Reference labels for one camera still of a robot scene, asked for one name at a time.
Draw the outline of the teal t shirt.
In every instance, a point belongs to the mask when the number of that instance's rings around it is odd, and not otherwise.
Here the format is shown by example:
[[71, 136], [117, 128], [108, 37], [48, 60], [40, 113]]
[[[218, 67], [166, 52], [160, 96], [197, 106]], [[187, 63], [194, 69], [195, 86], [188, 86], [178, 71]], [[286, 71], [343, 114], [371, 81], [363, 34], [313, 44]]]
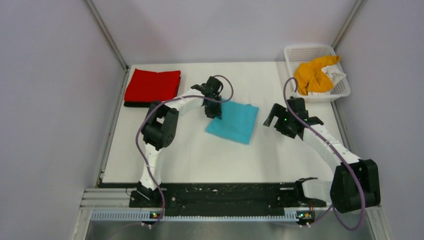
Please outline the teal t shirt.
[[228, 101], [222, 105], [221, 118], [214, 118], [205, 131], [216, 137], [248, 145], [251, 141], [259, 107]]

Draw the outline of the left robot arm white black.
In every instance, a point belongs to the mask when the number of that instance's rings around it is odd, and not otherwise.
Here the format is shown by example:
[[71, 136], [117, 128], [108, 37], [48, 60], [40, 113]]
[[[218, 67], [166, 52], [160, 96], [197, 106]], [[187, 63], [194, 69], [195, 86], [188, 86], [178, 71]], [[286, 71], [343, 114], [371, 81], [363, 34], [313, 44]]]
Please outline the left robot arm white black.
[[195, 84], [183, 94], [169, 100], [154, 101], [140, 125], [135, 144], [144, 161], [141, 178], [131, 192], [130, 206], [136, 207], [143, 201], [149, 207], [157, 204], [165, 207], [165, 196], [161, 189], [161, 152], [171, 145], [176, 137], [181, 116], [196, 108], [203, 107], [210, 119], [222, 118], [221, 92], [224, 85], [222, 75], [213, 75], [205, 83]]

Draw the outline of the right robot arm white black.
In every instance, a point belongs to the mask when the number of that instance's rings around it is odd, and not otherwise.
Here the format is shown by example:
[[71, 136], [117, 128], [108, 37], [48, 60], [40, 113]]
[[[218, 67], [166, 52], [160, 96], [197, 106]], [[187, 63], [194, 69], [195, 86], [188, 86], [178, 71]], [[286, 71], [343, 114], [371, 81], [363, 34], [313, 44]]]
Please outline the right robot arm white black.
[[314, 149], [333, 173], [332, 181], [317, 177], [296, 181], [299, 189], [293, 200], [307, 206], [313, 199], [330, 203], [340, 213], [374, 207], [381, 203], [380, 178], [377, 163], [362, 159], [350, 152], [326, 129], [317, 116], [310, 116], [303, 98], [291, 97], [287, 107], [274, 103], [264, 126], [269, 127], [274, 118], [277, 132], [289, 138], [299, 137]]

